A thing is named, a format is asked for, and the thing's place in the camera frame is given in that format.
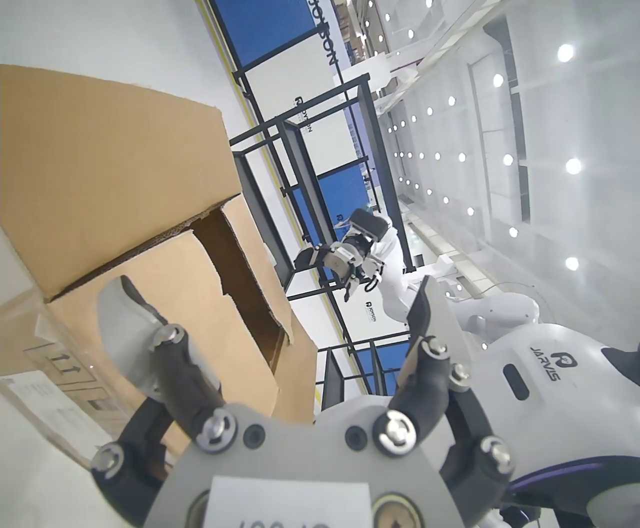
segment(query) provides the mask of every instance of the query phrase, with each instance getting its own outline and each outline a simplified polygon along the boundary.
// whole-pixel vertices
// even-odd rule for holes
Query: white ceiling
[[[381,0],[380,9],[388,2],[398,13],[405,4],[425,10],[424,2],[406,0]],[[434,0],[434,7],[439,2]],[[498,41],[480,27],[381,118],[398,192],[494,278],[535,284],[532,296],[544,292],[551,307],[547,321],[635,348],[640,340],[640,2],[515,0],[501,12],[516,78],[508,76]],[[392,37],[388,41],[395,44]],[[564,43],[575,47],[567,63],[557,58]],[[495,74],[504,77],[499,88],[493,85]],[[512,104],[513,93],[519,93],[521,112]],[[393,124],[397,132],[387,133]],[[458,160],[461,152],[464,163]],[[513,156],[513,165],[504,165],[505,154]],[[565,168],[574,157],[582,162],[577,175]],[[528,172],[524,180],[523,172]],[[520,196],[527,183],[530,222]],[[511,227],[518,229],[517,238],[509,236]],[[564,264],[571,256],[580,262],[575,272]]]

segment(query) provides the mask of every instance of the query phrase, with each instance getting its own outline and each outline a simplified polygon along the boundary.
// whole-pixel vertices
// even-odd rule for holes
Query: box label
[[[0,376],[0,380],[51,431],[64,438],[79,455],[91,460],[113,439],[41,371]]]
[[[203,528],[371,528],[365,483],[213,477]]]

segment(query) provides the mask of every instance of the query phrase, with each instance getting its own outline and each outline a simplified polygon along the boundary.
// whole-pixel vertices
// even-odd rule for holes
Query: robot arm
[[[119,365],[127,351],[126,364],[138,368],[123,374],[153,397],[94,457],[99,489],[130,524],[145,528],[472,527],[504,495],[514,465],[481,408],[465,404],[472,391],[449,391],[454,368],[443,343],[456,329],[432,323],[429,280],[408,318],[417,366],[388,407],[307,426],[225,402],[219,380],[198,366],[187,331],[162,319],[126,278],[116,279],[99,297],[103,343]],[[449,408],[464,434],[438,472],[416,448]],[[159,441],[173,420],[192,443],[167,476]],[[316,498],[318,489],[334,491]],[[306,501],[302,508],[294,495]]]

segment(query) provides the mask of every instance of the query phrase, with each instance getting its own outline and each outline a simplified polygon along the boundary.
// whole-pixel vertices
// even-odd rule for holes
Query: humanoid robot
[[[395,229],[364,210],[350,221],[341,242],[303,250],[296,267],[334,270],[347,298],[373,281],[387,315],[404,321],[419,289],[403,275]],[[538,306],[522,297],[449,302],[463,329],[496,339],[485,353],[468,356],[458,377],[517,460],[503,503],[552,508],[561,528],[640,527],[640,351],[536,324]],[[368,398],[342,405],[366,406]],[[442,420],[430,438],[440,427],[454,424]],[[422,448],[434,453],[429,439]]]

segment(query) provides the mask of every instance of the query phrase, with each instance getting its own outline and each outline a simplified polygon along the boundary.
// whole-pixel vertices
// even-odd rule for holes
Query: recessed light
[[[567,161],[565,166],[569,174],[578,174],[582,170],[582,163],[576,157]]]
[[[575,48],[571,44],[563,44],[558,48],[558,60],[569,62],[575,55]]]
[[[569,257],[565,260],[564,265],[571,271],[576,271],[580,267],[580,262],[575,257]]]

